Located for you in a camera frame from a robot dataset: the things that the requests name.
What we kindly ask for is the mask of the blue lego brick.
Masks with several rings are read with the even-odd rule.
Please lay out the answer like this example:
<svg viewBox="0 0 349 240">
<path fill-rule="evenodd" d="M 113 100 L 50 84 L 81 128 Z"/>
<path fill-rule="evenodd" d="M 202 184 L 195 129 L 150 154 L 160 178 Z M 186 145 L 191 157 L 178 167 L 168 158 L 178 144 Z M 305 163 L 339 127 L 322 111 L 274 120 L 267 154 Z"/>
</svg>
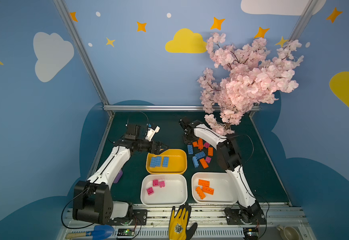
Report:
<svg viewBox="0 0 349 240">
<path fill-rule="evenodd" d="M 157 164 L 157 159 L 156 159 L 156 157 L 152 157 L 151 160 L 150 160 L 149 167 L 150 167 L 150 168 L 155 168 L 155 167 L 156 167 L 156 164 Z"/>
<path fill-rule="evenodd" d="M 188 149 L 188 154 L 189 154 L 189 155 L 193 155 L 193 154 L 194 154 L 193 146 L 192 146 L 192 145 L 187 145 L 187 149 Z"/>
<path fill-rule="evenodd" d="M 162 157 L 161 156 L 155 157 L 155 167 L 160 167 L 161 166 L 161 162 L 162 162 Z"/>
<path fill-rule="evenodd" d="M 195 154 L 195 157 L 197 160 L 200 160 L 202 158 L 204 158 L 206 156 L 205 152 L 199 152 L 197 154 Z"/>
<path fill-rule="evenodd" d="M 167 168 L 169 164 L 169 157 L 163 157 L 162 167 Z"/>
</svg>

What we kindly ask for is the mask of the orange lego pile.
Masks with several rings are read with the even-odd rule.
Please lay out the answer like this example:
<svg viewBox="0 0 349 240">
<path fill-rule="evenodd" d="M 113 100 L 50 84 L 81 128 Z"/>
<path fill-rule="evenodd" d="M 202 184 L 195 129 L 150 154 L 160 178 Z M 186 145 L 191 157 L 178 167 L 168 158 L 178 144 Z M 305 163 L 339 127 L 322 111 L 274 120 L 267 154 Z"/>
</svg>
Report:
<svg viewBox="0 0 349 240">
<path fill-rule="evenodd" d="M 198 138 L 196 141 L 192 142 L 192 145 L 194 148 L 197 148 L 198 150 L 202 151 L 204 148 L 203 139 Z"/>
</svg>

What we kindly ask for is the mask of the orange lego plate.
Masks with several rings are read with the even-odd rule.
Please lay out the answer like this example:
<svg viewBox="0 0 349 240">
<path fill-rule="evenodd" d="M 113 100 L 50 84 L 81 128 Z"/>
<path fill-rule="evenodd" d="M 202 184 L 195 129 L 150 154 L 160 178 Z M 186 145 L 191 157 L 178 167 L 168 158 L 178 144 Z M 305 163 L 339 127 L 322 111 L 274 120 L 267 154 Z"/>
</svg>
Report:
<svg viewBox="0 0 349 240">
<path fill-rule="evenodd" d="M 213 147 L 208 147 L 208 156 L 212 157 L 214 155 L 214 148 Z"/>
<path fill-rule="evenodd" d="M 208 163 L 206 162 L 206 160 L 204 158 L 200 159 L 199 161 L 204 169 L 209 167 Z"/>
<path fill-rule="evenodd" d="M 207 180 L 199 179 L 198 180 L 198 185 L 209 188 L 210 187 L 210 182 L 207 181 Z"/>
</svg>

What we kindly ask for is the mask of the light blue lego brick side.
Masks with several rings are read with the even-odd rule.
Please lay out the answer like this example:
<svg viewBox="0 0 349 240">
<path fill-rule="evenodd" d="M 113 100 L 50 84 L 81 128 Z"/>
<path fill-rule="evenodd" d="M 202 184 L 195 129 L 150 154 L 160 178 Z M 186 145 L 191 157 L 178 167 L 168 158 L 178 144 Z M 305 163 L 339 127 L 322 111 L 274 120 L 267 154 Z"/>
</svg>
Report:
<svg viewBox="0 0 349 240">
<path fill-rule="evenodd" d="M 198 159 L 195 156 L 193 156 L 192 160 L 193 160 L 194 167 L 197 168 L 199 166 Z"/>
</svg>

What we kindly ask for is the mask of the orange lego plate bottom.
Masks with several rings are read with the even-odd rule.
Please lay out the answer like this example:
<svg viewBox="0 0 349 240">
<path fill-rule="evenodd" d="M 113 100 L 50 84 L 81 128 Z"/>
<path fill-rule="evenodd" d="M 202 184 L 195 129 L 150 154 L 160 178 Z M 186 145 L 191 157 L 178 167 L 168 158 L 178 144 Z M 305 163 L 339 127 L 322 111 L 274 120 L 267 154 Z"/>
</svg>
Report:
<svg viewBox="0 0 349 240">
<path fill-rule="evenodd" d="M 199 161 L 204 169 L 209 167 L 208 163 L 206 162 L 206 160 L 204 158 L 200 159 Z"/>
</svg>

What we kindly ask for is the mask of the magenta small lego brick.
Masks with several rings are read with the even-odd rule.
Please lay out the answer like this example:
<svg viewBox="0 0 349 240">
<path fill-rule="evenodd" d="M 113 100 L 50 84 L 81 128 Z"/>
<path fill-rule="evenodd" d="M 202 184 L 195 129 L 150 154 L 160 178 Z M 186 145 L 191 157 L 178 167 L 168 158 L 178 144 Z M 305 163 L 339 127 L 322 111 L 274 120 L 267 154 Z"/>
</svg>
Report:
<svg viewBox="0 0 349 240">
<path fill-rule="evenodd" d="M 154 194 L 154 190 L 153 190 L 152 187 L 147 188 L 146 191 L 147 191 L 147 194 L 148 194 L 149 196 L 152 195 L 152 194 Z"/>
</svg>

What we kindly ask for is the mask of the orange lego brick top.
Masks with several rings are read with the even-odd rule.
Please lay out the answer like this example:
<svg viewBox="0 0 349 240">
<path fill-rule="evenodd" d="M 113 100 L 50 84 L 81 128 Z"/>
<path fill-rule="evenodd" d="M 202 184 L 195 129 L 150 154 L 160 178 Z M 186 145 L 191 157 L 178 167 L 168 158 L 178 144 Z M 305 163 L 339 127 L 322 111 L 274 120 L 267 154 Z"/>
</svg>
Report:
<svg viewBox="0 0 349 240">
<path fill-rule="evenodd" d="M 203 191 L 205 194 L 209 194 L 209 195 L 213 195 L 213 194 L 214 194 L 214 189 L 213 189 L 213 188 L 210 188 L 210 187 L 203 186 L 203 187 L 202 187 L 202 191 Z"/>
</svg>

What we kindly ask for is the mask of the orange lego brick cluster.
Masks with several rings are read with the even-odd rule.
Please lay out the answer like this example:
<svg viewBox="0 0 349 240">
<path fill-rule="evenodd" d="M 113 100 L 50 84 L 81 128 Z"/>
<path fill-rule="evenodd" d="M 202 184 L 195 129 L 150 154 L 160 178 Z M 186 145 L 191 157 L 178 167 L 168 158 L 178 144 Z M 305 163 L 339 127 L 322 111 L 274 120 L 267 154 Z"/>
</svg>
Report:
<svg viewBox="0 0 349 240">
<path fill-rule="evenodd" d="M 203 200 L 206 197 L 205 193 L 199 186 L 196 187 L 196 193 L 198 194 L 201 200 Z"/>
</svg>

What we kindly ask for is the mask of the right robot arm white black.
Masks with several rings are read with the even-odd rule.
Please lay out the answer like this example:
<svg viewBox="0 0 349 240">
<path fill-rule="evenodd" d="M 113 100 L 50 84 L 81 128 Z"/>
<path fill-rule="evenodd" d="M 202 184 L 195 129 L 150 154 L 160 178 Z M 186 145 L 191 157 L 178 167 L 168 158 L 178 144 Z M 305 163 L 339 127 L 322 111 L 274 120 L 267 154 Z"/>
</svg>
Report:
<svg viewBox="0 0 349 240">
<path fill-rule="evenodd" d="M 191 144 L 198 138 L 209 143 L 217 152 L 218 165 L 233 180 L 240 210 L 232 215 L 232 218 L 238 219 L 243 224 L 252 224 L 264 218 L 265 214 L 246 180 L 242 154 L 237 141 L 232 137 L 214 132 L 198 120 L 190 122 L 187 118 L 182 118 L 179 124 L 184 130 L 184 143 Z"/>
</svg>

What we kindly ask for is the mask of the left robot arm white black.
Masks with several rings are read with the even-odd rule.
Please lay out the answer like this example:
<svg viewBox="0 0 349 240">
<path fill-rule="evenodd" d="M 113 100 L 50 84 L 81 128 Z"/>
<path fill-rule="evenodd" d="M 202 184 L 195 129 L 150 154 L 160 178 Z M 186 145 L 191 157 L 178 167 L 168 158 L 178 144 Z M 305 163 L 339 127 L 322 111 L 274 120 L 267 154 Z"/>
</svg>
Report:
<svg viewBox="0 0 349 240">
<path fill-rule="evenodd" d="M 101 167 L 86 181 L 79 181 L 74 187 L 72 218 L 91 224 L 107 225 L 113 220 L 129 223 L 133 219 L 131 204 L 115 202 L 110 192 L 119 172 L 134 152 L 160 155 L 168 146 L 154 141 L 159 132 L 157 125 L 147 125 L 145 136 L 139 137 L 140 126 L 126 125 L 126 133 L 115 141 L 110 155 Z"/>
</svg>

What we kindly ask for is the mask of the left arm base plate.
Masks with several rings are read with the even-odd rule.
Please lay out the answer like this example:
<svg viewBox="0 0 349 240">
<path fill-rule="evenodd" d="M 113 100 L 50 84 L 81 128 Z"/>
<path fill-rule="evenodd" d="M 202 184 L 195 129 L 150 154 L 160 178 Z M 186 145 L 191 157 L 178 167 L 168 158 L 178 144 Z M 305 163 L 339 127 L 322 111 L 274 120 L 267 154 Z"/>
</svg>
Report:
<svg viewBox="0 0 349 240">
<path fill-rule="evenodd" d="M 132 210 L 123 218 L 110 219 L 107 225 L 110 226 L 145 226 L 147 221 L 147 210 Z"/>
</svg>

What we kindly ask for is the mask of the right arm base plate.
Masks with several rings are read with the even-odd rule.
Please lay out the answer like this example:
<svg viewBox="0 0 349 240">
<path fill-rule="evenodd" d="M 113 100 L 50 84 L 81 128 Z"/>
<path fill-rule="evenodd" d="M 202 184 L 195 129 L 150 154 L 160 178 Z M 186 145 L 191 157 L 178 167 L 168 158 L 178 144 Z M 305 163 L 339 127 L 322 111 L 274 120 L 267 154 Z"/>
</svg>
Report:
<svg viewBox="0 0 349 240">
<path fill-rule="evenodd" d="M 251 210 L 225 208 L 224 213 L 228 225 L 264 225 L 265 214 L 261 209 Z"/>
</svg>

